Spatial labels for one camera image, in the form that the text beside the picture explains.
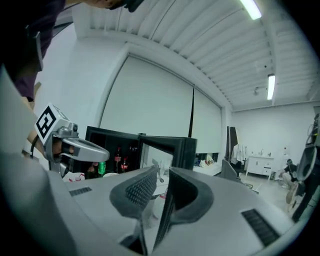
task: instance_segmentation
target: fluorescent light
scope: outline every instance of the fluorescent light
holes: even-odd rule
[[[256,20],[261,18],[261,12],[259,11],[254,0],[240,0],[241,3],[246,8],[246,11],[249,13],[251,19]]]
[[[274,74],[268,75],[268,101],[272,100],[275,91],[275,83],[276,83],[276,76]]]

